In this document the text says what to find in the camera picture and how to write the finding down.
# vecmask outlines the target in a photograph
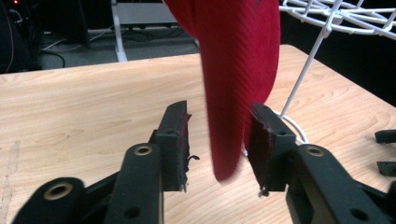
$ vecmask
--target white wire rack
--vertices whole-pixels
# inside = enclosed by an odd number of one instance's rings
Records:
[[[280,11],[287,12],[301,22],[307,22],[322,29],[297,78],[288,101],[279,114],[281,119],[286,118],[285,114],[304,79],[306,71],[315,58],[321,42],[332,31],[350,35],[381,35],[396,40],[396,7],[363,8],[363,2],[364,0],[360,0],[356,5],[353,5],[342,0],[282,1],[279,7]],[[300,127],[296,127],[296,129],[299,133],[304,133]]]

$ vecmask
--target small wire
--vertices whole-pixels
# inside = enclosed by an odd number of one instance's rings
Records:
[[[99,38],[99,37],[101,37],[101,36],[104,35],[105,33],[107,33],[113,26],[114,26],[114,25],[109,26],[107,29],[105,29],[105,30],[104,30],[102,33],[100,33],[99,35],[96,35],[96,36],[92,37],[92,38],[90,39],[90,42],[93,41],[93,40],[95,40],[95,39],[97,39],[97,38]],[[62,43],[62,42],[64,42],[64,41],[66,41],[66,39],[60,39],[60,40],[54,42],[53,44],[50,44],[50,45],[48,45],[47,47],[43,48],[42,50],[47,50],[47,51],[52,51],[52,52],[67,52],[67,51],[71,51],[71,50],[75,50],[75,49],[81,48],[81,45],[77,45],[77,46],[75,46],[75,47],[73,47],[73,48],[71,48],[71,49],[51,49],[52,47],[54,47],[54,46],[56,46],[56,45],[58,45],[58,44],[60,44],[60,43]]]
[[[18,20],[17,20],[17,21],[14,21],[15,23],[21,23],[21,22],[23,22],[23,18],[22,18],[22,16],[21,16],[21,13],[19,13],[17,10],[10,9],[9,12],[12,12],[12,13],[15,13],[15,14],[18,15]]]
[[[54,53],[54,52],[52,52],[52,51],[48,51],[48,50],[41,50],[41,53],[43,53],[43,54],[49,54],[49,55],[54,55],[54,56],[60,58],[60,59],[62,60],[62,68],[65,68],[65,66],[66,66],[66,61],[64,60],[64,57],[62,57],[61,55],[59,55],[59,54],[57,54],[57,53]]]
[[[62,42],[64,42],[65,40],[66,40],[66,39],[60,39],[60,40],[58,40],[58,41],[54,42],[53,44],[50,44],[50,45],[46,46],[46,47],[45,47],[45,48],[43,48],[42,50],[48,50],[48,49],[50,49],[50,48],[54,47],[55,45],[57,45],[57,44],[59,44],[59,43],[62,43]]]
[[[170,31],[168,34],[166,35],[154,35],[152,33],[148,33],[147,31],[136,31],[136,30],[131,30],[129,31],[129,34],[127,33],[126,35],[124,35],[122,38],[126,38],[126,39],[130,39],[136,42],[149,42],[152,40],[157,40],[157,39],[164,39],[164,38],[169,38],[169,37],[178,37],[184,34],[184,30],[181,29],[180,26],[172,28],[173,30]],[[142,35],[143,38],[136,38],[136,36],[133,35]]]
[[[278,116],[280,116],[280,112],[273,110],[274,113]],[[304,130],[300,127],[300,125],[298,125],[293,119],[289,118],[288,116],[284,115],[283,119],[285,121],[287,121],[289,124],[291,124],[291,126],[293,126],[297,132],[299,133],[299,135],[301,136],[301,138],[296,137],[296,140],[301,143],[301,144],[308,144],[308,138],[306,137],[306,134],[304,132]]]
[[[14,62],[14,37],[12,36],[12,28],[11,28],[11,22],[9,21],[9,17],[7,15],[6,8],[3,7],[3,10],[6,15],[7,23],[8,23],[8,29],[9,29],[9,37],[11,41],[11,59],[9,61],[8,67],[6,69],[6,73],[8,73],[9,69],[11,68],[12,63]]]

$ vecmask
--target black cable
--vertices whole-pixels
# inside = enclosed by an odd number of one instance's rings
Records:
[[[62,57],[60,54],[57,54],[57,53],[54,53],[54,52],[51,52],[51,51],[47,51],[47,50],[41,50],[40,52],[43,53],[43,54],[54,55],[54,56],[60,58],[62,60],[62,68],[65,68],[66,62],[64,60],[64,57]]]
[[[156,40],[156,39],[175,38],[175,37],[181,36],[183,34],[184,34],[184,30],[180,26],[178,26],[177,28],[174,28],[172,31],[170,31],[166,35],[155,35],[153,33],[150,33],[149,31],[131,30],[128,33],[126,33],[125,35],[122,35],[122,38],[130,39],[130,40],[133,40],[136,42],[149,42],[149,41]],[[136,38],[136,35],[142,35],[145,38],[143,38],[143,39]]]

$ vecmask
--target white cable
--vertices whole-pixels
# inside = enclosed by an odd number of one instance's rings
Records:
[[[15,13],[15,14],[18,15],[18,20],[17,20],[17,21],[14,21],[15,23],[21,23],[21,22],[23,22],[23,18],[22,18],[21,14],[20,14],[17,10],[10,9],[9,12],[12,12],[12,13]]]
[[[278,116],[280,116],[280,112],[273,110],[274,113]],[[289,118],[288,116],[284,115],[283,118],[285,121],[287,121],[291,126],[293,126],[295,128],[295,130],[297,130],[298,134],[301,136],[301,138],[296,137],[296,140],[301,143],[301,144],[308,144],[308,138],[306,137],[306,134],[304,132],[304,130],[300,127],[300,125],[298,125],[293,119]]]
[[[96,35],[94,37],[92,37],[90,39],[90,42],[101,37],[102,35],[104,35],[105,33],[107,33],[111,28],[113,27],[113,25],[109,26],[107,29],[105,29],[102,33],[100,33],[99,35]],[[46,50],[46,51],[50,51],[50,52],[67,52],[67,51],[71,51],[71,50],[75,50],[75,49],[79,49],[81,47],[81,45],[77,45],[71,49],[51,49],[52,47],[58,45],[59,43],[64,42],[66,39],[60,39],[56,42],[54,42],[53,44],[50,44],[49,46],[43,48],[42,50]]]
[[[42,50],[48,50],[48,49],[52,48],[53,46],[55,46],[55,45],[57,45],[57,44],[59,44],[59,43],[61,43],[61,42],[64,42],[65,40],[66,40],[66,39],[60,39],[60,40],[54,42],[53,44],[50,44],[50,45],[46,46],[46,47],[43,48]]]

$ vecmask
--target white metal frame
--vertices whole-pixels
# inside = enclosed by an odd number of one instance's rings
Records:
[[[122,44],[120,30],[122,24],[177,22],[166,4],[163,3],[117,3],[117,0],[111,0],[111,11],[116,33],[116,53],[119,62],[128,61]]]
[[[356,5],[345,3],[342,0],[284,0],[280,11],[288,12],[294,18],[301,22],[322,27],[314,47],[309,53],[293,90],[283,107],[280,117],[283,119],[291,101],[294,98],[305,73],[312,63],[318,48],[324,38],[328,37],[332,31],[348,33],[351,35],[382,35],[396,40],[396,34],[392,28],[396,27],[396,8],[363,8],[361,7],[364,0],[360,0]],[[320,14],[326,18],[321,21],[310,17],[312,14]],[[355,27],[343,25],[343,21],[348,21]]]

